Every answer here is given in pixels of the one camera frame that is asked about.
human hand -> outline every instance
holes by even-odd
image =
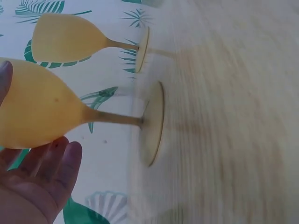
[[[0,105],[12,80],[10,62],[0,67]],[[0,152],[0,217],[3,224],[51,224],[71,196],[82,147],[66,137],[26,155],[17,169],[7,171],[21,150]]]

wooden table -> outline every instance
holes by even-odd
[[[132,223],[298,223],[299,2],[164,0],[146,10],[154,24],[133,115],[158,80],[165,118],[149,168],[132,127]]]

leaf print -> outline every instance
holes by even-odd
[[[99,213],[76,203],[72,197],[63,208],[63,215],[65,224],[110,224]]]
[[[48,68],[48,69],[54,69],[54,68],[58,68],[58,67],[69,67],[69,66],[73,66],[73,65],[76,65],[76,64],[78,64],[80,62],[86,61],[89,58],[91,58],[91,56],[89,56],[87,58],[81,59],[80,61],[67,62],[67,63],[57,63],[57,62],[52,62],[52,63],[49,63],[49,62],[39,62],[38,63],[38,62],[36,62],[33,59],[31,44],[32,44],[32,40],[28,41],[27,46],[26,46],[25,51],[24,51],[24,57],[25,57],[26,61],[33,62],[35,64],[41,65],[44,68]]]
[[[80,99],[86,104],[89,105],[90,108],[97,110],[102,103],[104,103],[105,101],[107,101],[110,97],[112,97],[116,90],[118,89],[117,86],[115,87],[111,87],[111,88],[107,88],[98,92],[92,92],[89,94],[86,94],[82,97],[80,97]],[[93,99],[93,101],[91,103],[87,103],[86,100],[88,99]],[[92,134],[93,133],[93,122],[88,123],[88,127],[89,127],[89,131]]]
[[[135,12],[134,11],[124,12],[124,14],[128,15],[128,17],[121,17],[120,19],[132,20],[130,27],[131,26],[135,26],[136,28],[145,27],[146,23],[151,24],[150,20],[153,19],[150,15],[145,14],[145,11],[142,9],[139,10],[136,9]]]
[[[21,0],[21,3],[15,10],[14,17],[26,18],[17,23],[37,23],[37,20],[43,13],[62,13],[64,9],[64,0],[52,1],[52,0]],[[92,12],[91,10],[75,13],[73,15],[80,15]]]
[[[21,154],[16,158],[16,160],[14,161],[14,163],[10,166],[10,168],[8,170],[18,168],[28,153],[29,153],[29,149],[22,150]]]
[[[4,12],[4,8],[2,5],[0,5],[0,15]]]
[[[126,39],[128,42],[134,45],[138,45],[136,42]],[[137,51],[132,49],[123,49],[121,53],[124,53],[124,57],[119,57],[125,61],[123,65],[129,65],[130,68],[123,69],[126,72],[135,73],[135,64],[136,64],[136,56]]]
[[[159,8],[163,5],[164,0],[121,0],[123,2],[130,2],[136,4],[142,4],[154,8]]]

seashell print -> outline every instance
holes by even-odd
[[[85,199],[88,208],[102,215],[110,224],[127,222],[127,195],[112,191],[95,192]]]

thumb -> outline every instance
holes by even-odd
[[[0,105],[10,88],[13,78],[13,65],[9,61],[4,61],[0,64]]]

